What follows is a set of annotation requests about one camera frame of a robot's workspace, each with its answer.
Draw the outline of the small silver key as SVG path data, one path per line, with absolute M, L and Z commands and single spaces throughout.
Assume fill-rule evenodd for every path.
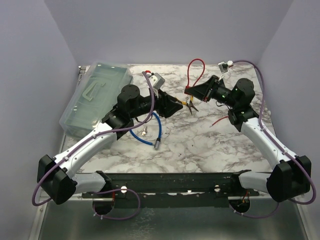
M 145 136 L 147 133 L 148 133 L 148 127 L 145 126 L 145 127 L 143 128 L 143 130 L 142 130 L 141 135 L 142 135 L 142 136 Z

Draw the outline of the blue cable lock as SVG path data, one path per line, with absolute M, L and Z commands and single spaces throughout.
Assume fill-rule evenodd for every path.
M 143 128 L 147 126 L 147 134 L 142 136 Z M 140 143 L 154 147 L 155 150 L 160 148 L 162 140 L 162 122 L 157 113 L 153 112 L 152 117 L 137 130 L 130 130 L 130 134 Z

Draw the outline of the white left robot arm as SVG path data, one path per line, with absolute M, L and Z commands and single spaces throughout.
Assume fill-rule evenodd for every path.
M 77 193 L 95 192 L 101 198 L 107 197 L 111 185 L 105 174 L 96 171 L 86 177 L 76 177 L 78 170 L 100 150 L 110 147 L 133 129 L 135 118 L 154 111 L 162 118 L 169 118 L 182 108 L 175 97 L 162 90 L 143 97 L 136 85 L 124 86 L 116 105 L 94 130 L 68 150 L 55 157 L 46 154 L 39 160 L 37 185 L 57 205 Z

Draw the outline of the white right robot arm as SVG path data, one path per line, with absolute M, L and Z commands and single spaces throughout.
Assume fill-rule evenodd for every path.
M 253 142 L 272 169 L 271 173 L 247 170 L 239 173 L 238 179 L 230 183 L 234 195 L 241 196 L 253 189 L 281 203 L 310 191 L 311 161 L 285 147 L 263 124 L 251 106 L 255 96 L 251 80 L 241 78 L 233 89 L 228 89 L 222 79 L 213 75 L 202 84 L 186 87 L 184 92 L 203 102 L 214 99 L 228 106 L 230 123 Z

